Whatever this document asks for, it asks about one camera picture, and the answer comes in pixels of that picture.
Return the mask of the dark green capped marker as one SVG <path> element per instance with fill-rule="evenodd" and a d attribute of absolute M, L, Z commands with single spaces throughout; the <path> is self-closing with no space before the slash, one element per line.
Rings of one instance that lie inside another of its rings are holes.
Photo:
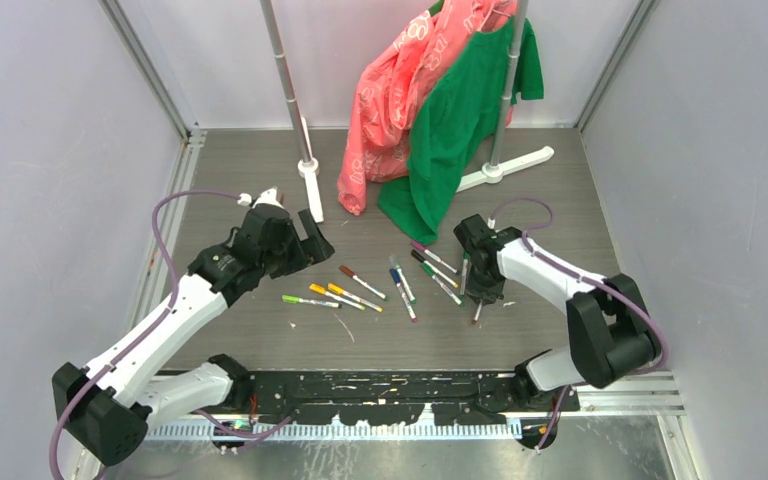
<path fill-rule="evenodd" d="M 460 269 L 460 287 L 459 287 L 459 296 L 461 298 L 464 298 L 466 295 L 466 285 L 468 282 L 468 276 L 469 276 L 469 268 L 470 268 L 470 255 L 467 252 L 464 252 L 462 254 L 462 264 Z"/>

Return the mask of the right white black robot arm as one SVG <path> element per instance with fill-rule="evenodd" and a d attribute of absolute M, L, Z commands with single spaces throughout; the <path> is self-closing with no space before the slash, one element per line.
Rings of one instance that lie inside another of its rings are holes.
<path fill-rule="evenodd" d="M 514 282 L 566 318 L 566 346 L 515 368 L 515 396 L 525 409 L 542 409 L 558 388 L 605 388 L 665 360 L 667 346 L 631 277 L 603 277 L 578 268 L 526 233 L 514 227 L 495 230 L 478 214 L 462 220 L 454 235 L 469 258 L 465 295 L 477 306 L 503 300 L 505 285 Z"/>

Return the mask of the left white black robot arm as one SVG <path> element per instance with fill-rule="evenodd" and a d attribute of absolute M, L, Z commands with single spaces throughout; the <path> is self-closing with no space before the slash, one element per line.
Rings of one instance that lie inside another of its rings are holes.
<path fill-rule="evenodd" d="M 248 371 L 227 355 L 150 388 L 150 380 L 202 327 L 228 310 L 265 277 L 277 279 L 329 259 L 320 216 L 299 211 L 303 229 L 276 188 L 257 196 L 236 194 L 246 208 L 228 237 L 201 250 L 184 275 L 169 272 L 172 288 L 163 303 L 85 366 L 64 363 L 52 376 L 57 424 L 49 466 L 58 477 L 57 451 L 68 432 L 103 466 L 123 463 L 155 427 L 203 407 L 229 413 L 252 397 Z"/>

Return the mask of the magenta capped marker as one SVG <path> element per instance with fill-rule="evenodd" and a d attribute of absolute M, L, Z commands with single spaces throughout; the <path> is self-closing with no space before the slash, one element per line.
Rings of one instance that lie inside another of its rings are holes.
<path fill-rule="evenodd" d="M 478 302 L 476 304 L 475 310 L 474 310 L 474 312 L 472 314 L 472 317 L 471 317 L 471 324 L 472 325 L 477 325 L 478 324 L 479 319 L 480 319 L 480 315 L 481 315 L 481 312 L 482 312 L 482 309 L 483 309 L 483 303 L 482 302 Z"/>

